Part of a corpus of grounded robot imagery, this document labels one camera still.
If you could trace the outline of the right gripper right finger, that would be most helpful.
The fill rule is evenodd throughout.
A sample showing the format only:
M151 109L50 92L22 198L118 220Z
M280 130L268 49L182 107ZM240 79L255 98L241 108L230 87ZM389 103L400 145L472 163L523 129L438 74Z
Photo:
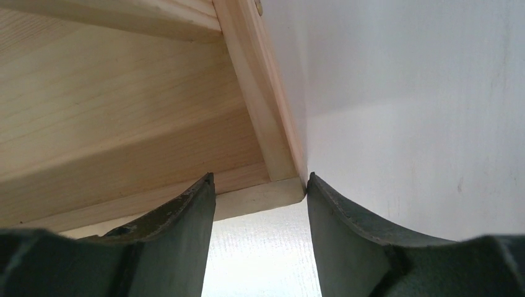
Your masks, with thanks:
M523 235L425 235L356 204L314 173L306 200L323 296L524 295Z

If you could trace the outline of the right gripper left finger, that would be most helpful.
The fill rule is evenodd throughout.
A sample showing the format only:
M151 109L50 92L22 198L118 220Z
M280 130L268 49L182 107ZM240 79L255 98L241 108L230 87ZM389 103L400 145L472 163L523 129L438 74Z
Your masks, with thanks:
M216 194L205 174L103 236L1 230L2 296L200 296Z

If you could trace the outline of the wooden hanger stand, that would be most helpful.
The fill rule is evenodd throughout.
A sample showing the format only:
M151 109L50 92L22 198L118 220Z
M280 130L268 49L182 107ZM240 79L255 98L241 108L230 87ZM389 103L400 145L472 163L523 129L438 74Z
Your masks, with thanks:
M206 173L215 219L304 198L261 1L2 1L1 226L100 234Z

